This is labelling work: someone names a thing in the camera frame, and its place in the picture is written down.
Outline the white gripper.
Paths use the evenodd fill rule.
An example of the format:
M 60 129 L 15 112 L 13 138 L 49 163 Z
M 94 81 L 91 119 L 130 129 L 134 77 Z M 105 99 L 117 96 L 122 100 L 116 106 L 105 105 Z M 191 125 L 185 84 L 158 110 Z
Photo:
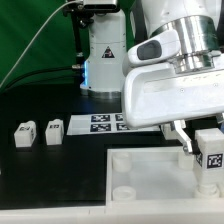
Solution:
M 178 74 L 174 57 L 181 49 L 175 30 L 165 31 L 126 54 L 122 70 L 122 112 L 128 127 L 136 129 L 171 123 L 171 130 L 192 154 L 192 141 L 184 120 L 224 112 L 224 54 L 209 55 L 214 67 Z

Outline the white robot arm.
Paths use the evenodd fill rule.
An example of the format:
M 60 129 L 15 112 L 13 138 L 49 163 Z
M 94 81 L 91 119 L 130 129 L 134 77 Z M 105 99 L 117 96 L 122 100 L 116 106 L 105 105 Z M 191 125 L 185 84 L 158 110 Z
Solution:
M 132 129 L 170 125 L 192 154 L 180 122 L 224 112 L 224 53 L 217 35 L 224 0 L 135 0 L 130 20 L 138 44 L 130 49 L 116 3 L 84 0 L 94 15 L 82 87 L 95 97 L 120 96 Z

